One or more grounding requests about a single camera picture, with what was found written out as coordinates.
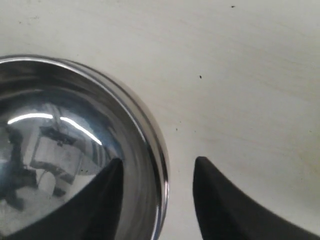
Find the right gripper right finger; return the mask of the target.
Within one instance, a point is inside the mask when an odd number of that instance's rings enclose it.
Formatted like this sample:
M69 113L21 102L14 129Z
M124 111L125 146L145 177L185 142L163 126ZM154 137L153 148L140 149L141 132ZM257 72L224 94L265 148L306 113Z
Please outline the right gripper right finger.
M236 187L205 156L195 159L192 194L204 240L318 240Z

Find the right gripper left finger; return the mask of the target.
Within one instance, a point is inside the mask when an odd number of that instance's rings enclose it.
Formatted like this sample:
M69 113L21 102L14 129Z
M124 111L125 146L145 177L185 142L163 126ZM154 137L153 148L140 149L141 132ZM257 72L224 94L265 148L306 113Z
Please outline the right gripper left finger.
M8 240L113 240L122 210L124 165L114 158L67 203Z

